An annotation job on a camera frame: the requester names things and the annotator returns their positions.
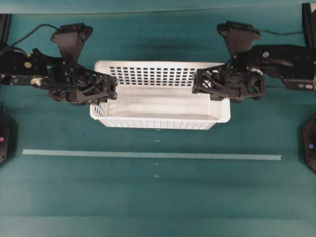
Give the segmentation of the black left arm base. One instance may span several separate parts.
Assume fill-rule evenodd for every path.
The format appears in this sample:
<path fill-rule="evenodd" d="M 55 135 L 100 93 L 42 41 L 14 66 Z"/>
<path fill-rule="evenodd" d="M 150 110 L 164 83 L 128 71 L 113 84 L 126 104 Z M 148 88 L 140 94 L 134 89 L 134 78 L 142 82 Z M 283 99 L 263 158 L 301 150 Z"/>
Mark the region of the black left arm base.
<path fill-rule="evenodd" d="M 8 114 L 0 114 L 0 166 L 4 166 L 16 155 L 18 123 Z"/>

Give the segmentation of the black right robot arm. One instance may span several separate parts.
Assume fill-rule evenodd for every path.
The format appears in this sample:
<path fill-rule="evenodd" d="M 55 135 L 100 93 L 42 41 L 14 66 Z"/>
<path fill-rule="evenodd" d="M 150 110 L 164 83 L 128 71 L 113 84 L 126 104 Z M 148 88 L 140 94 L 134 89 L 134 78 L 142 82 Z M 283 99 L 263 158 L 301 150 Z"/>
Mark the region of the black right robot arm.
<path fill-rule="evenodd" d="M 192 92 L 212 101 L 242 102 L 266 93 L 265 77 L 280 79 L 288 90 L 315 91 L 316 51 L 298 45 L 256 45 L 234 53 L 220 66 L 198 69 Z"/>

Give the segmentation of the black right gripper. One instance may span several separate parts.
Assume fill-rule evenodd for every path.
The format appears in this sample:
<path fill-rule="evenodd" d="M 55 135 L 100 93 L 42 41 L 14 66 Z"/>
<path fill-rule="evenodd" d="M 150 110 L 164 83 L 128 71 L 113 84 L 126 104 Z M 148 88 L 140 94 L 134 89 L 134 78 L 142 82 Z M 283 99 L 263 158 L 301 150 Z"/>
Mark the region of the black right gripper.
<path fill-rule="evenodd" d="M 193 76 L 192 93 L 209 94 L 210 100 L 242 102 L 246 98 L 258 100 L 265 95 L 264 74 L 252 72 L 237 73 L 235 70 L 216 72 L 215 67 L 198 69 Z"/>

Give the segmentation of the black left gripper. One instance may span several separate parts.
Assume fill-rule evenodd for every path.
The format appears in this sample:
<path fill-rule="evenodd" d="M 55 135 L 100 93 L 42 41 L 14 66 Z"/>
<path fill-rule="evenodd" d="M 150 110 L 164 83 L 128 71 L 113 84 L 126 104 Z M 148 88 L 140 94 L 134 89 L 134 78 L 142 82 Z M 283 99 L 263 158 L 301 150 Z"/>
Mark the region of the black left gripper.
<path fill-rule="evenodd" d="M 47 95 L 72 105 L 106 103 L 116 100 L 118 79 L 88 70 L 66 58 L 48 57 Z"/>

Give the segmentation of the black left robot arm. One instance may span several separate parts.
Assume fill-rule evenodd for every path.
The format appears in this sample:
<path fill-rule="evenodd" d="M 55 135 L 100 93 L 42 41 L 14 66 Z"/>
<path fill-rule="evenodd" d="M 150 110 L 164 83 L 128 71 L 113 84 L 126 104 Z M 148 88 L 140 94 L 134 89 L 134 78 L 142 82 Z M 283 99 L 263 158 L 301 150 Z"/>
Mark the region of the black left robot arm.
<path fill-rule="evenodd" d="M 0 83 L 43 89 L 51 99 L 72 105 L 117 99 L 116 77 L 88 70 L 68 58 L 44 55 L 36 48 L 27 55 L 4 42 L 0 43 Z"/>

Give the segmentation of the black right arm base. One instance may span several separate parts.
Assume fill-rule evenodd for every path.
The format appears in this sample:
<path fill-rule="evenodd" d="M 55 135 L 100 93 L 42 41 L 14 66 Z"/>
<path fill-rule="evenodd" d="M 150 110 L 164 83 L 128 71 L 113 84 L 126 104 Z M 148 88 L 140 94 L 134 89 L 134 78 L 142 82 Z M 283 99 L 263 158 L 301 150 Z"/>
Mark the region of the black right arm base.
<path fill-rule="evenodd" d="M 300 162 L 311 172 L 316 172 L 316 114 L 299 126 Z"/>

